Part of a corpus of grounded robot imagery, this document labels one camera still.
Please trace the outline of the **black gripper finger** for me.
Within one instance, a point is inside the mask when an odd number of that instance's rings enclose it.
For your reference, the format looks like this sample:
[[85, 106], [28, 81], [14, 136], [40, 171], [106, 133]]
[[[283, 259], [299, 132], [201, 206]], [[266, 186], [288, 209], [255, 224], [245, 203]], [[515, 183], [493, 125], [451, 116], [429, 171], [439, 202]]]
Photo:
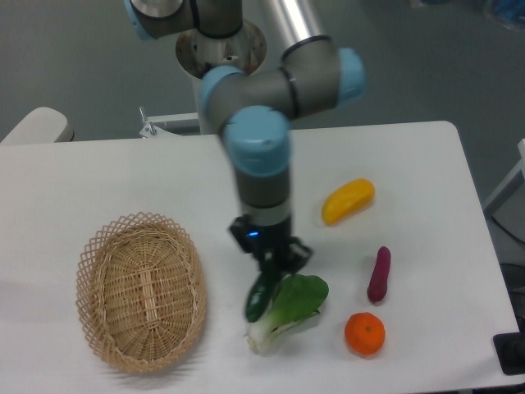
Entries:
[[278, 251], [278, 266], [283, 273], [295, 274], [313, 256], [313, 250], [298, 237], [292, 236]]
[[263, 230], [253, 223], [249, 215], [242, 215], [234, 219], [229, 231], [242, 251], [251, 254], [258, 262], [258, 270], [262, 271], [266, 250]]

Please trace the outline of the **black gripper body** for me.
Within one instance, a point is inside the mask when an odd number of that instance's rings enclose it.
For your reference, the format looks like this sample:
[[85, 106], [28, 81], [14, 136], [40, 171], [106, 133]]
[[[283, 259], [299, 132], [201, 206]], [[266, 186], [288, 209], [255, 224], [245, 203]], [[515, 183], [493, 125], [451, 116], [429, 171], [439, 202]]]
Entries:
[[291, 216], [285, 220], [268, 226], [257, 225], [262, 229], [266, 250], [279, 250], [292, 237]]

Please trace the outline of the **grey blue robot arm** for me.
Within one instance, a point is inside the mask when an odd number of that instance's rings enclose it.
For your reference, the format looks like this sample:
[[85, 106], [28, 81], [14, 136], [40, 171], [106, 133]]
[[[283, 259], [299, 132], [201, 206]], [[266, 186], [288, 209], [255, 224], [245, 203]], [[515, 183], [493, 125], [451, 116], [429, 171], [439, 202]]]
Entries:
[[240, 1], [128, 1], [143, 39], [187, 32], [198, 65], [201, 118], [235, 172], [241, 215], [231, 233], [264, 272], [294, 273], [311, 250], [292, 234], [290, 121], [359, 97], [363, 63], [337, 48], [310, 1], [266, 1], [284, 51], [274, 71], [251, 73], [253, 47]]

